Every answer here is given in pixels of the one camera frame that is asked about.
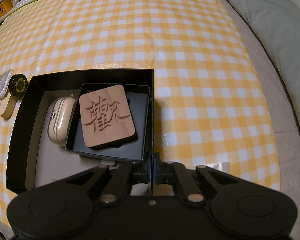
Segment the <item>chinese character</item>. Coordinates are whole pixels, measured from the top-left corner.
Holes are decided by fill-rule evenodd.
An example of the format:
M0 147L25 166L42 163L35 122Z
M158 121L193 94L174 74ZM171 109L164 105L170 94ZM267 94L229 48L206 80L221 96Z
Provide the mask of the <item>chinese character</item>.
M91 104L92 106L85 107L85 109L90 112L91 121L84 123L84 125L93 124L94 132L96 132L96 129L103 131L106 127L112 126L113 117L119 122L124 122L124 120L130 116L117 115L115 111L120 103L114 101L111 105L109 105L107 98L102 98L101 96L99 96L99 101L97 103L92 101Z

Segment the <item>gray blanket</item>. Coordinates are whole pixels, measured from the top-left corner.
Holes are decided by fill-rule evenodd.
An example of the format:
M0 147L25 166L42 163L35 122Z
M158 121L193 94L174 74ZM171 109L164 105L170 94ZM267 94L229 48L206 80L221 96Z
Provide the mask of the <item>gray blanket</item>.
M300 126L300 9L291 0L228 0L277 67Z

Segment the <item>bed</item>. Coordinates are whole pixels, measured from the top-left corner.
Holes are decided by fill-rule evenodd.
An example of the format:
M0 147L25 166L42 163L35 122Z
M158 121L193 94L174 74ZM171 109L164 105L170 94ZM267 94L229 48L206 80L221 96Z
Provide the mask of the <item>bed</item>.
M62 13L49 17L60 4ZM30 79L105 67L154 68L155 150L163 160L187 167L229 161L233 175L282 191L298 207L291 237L300 239L298 122L274 64L227 0L39 0L0 27L0 73L14 68ZM244 80L242 87L238 80ZM233 111L234 106L242 111ZM5 169L17 110L10 120L0 119L0 229L7 237L12 232L5 209L14 194L5 188ZM233 114L240 124L231 123ZM213 141L224 148L209 148Z

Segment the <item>tablecloth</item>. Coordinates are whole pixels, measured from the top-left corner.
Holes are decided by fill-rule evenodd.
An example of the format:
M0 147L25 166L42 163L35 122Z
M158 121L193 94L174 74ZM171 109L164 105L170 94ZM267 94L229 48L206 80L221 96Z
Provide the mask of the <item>tablecloth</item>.
M187 167L229 161L231 173L279 189L269 110L245 45L217 0L39 0L0 27L0 74L155 69L155 151ZM18 111L0 117L0 220Z

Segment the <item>black lid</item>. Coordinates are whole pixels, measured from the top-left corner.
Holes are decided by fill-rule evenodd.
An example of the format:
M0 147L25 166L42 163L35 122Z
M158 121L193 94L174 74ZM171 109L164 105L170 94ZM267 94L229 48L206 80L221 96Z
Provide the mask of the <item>black lid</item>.
M22 97L27 87L28 80L23 74L15 74L9 80L9 92L15 97Z

